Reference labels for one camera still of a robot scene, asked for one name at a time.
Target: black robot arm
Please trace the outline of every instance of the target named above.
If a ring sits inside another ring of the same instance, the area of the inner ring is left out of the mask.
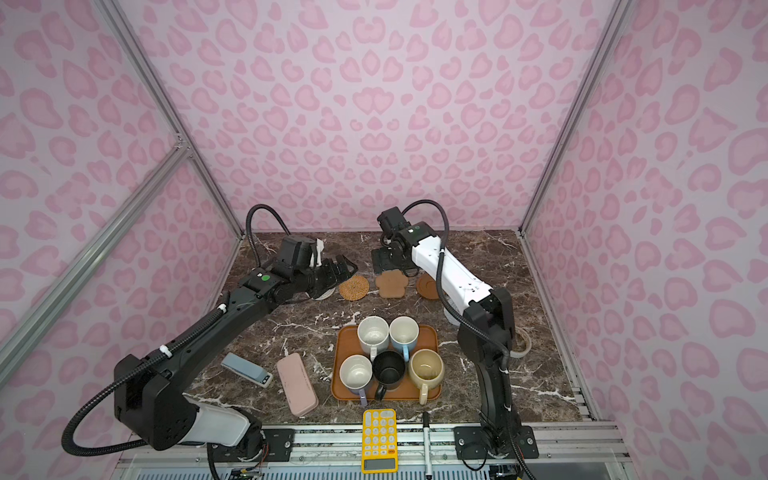
[[[239,458],[254,457],[263,441],[257,419],[248,412],[190,401],[183,392],[224,347],[256,321],[297,293],[319,298],[357,271],[357,265],[342,255],[336,262],[318,259],[315,240],[284,237],[276,259],[241,279],[231,296],[226,295],[207,316],[143,359],[133,355],[123,358],[114,368],[115,382],[67,425],[61,440],[64,450],[93,456],[146,444],[164,450],[180,442],[212,442],[233,447]],[[77,445],[74,430],[111,392],[115,418],[142,440],[100,448]],[[218,426],[225,424],[231,427],[222,432]]]

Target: pink pencil case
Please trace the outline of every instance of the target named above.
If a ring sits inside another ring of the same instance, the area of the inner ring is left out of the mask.
[[[312,412],[319,404],[317,394],[306,374],[301,355],[291,353],[277,361],[277,375],[283,384],[290,412],[297,417]]]

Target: woven rattan coaster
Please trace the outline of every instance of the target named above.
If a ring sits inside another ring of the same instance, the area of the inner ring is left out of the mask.
[[[346,300],[360,300],[368,294],[368,280],[364,276],[355,275],[339,285],[339,293]]]

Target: light blue mug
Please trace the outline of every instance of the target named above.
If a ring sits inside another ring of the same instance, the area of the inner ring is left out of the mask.
[[[399,316],[389,324],[389,338],[407,363],[419,340],[419,324],[409,316]]]

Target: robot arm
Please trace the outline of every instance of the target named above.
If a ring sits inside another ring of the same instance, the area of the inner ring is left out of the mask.
[[[357,271],[357,265],[343,255],[337,256],[336,262],[319,262],[321,249],[318,240],[284,237],[275,261],[241,279],[231,296],[225,296],[208,316],[143,359],[133,355],[123,358],[114,368],[115,382],[70,421],[62,435],[64,450],[92,456],[139,446],[89,449],[74,443],[78,423],[114,390],[115,418],[156,450],[181,442],[200,442],[230,447],[231,457],[244,461],[257,456],[263,447],[258,419],[248,412],[190,401],[183,392],[232,340],[294,294],[319,298]]]
[[[384,211],[377,218],[384,240],[389,244],[371,252],[376,273],[384,270],[420,268],[437,278],[441,239],[426,223],[411,225],[399,208]],[[475,335],[465,324],[481,330],[488,339],[512,349],[515,338],[515,317],[509,292],[494,288],[472,275],[450,252],[445,251],[442,268],[442,288],[459,314],[463,316],[458,331],[458,344],[475,364],[480,385],[480,421],[488,437],[487,451],[492,455],[507,455],[510,441],[522,435],[532,437],[532,430],[523,427],[520,415],[511,401],[511,386],[506,361],[493,343]]]

